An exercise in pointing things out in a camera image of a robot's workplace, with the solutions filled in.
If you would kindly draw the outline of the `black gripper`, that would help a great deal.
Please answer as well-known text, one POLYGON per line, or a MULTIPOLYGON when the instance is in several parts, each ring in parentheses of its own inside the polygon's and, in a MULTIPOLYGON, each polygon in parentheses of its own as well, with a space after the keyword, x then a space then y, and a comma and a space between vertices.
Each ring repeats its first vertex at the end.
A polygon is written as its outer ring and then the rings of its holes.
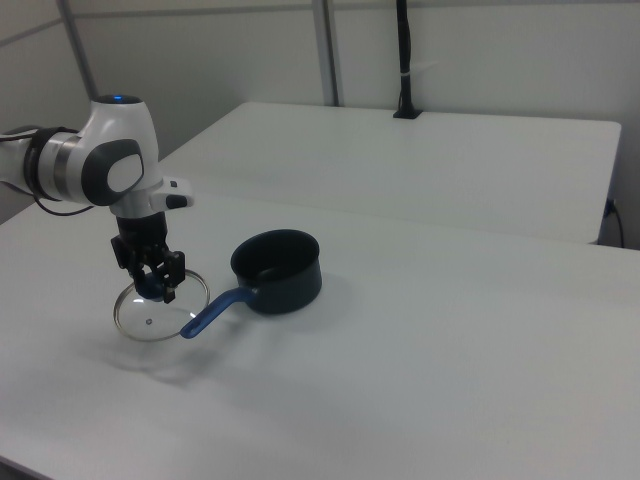
POLYGON ((116 218, 118 235, 111 245, 118 266, 126 269, 139 295, 152 294, 150 271, 159 285, 160 298, 166 304, 175 297, 175 290, 186 278, 186 257, 182 251, 170 251, 164 212, 142 218, 116 218))

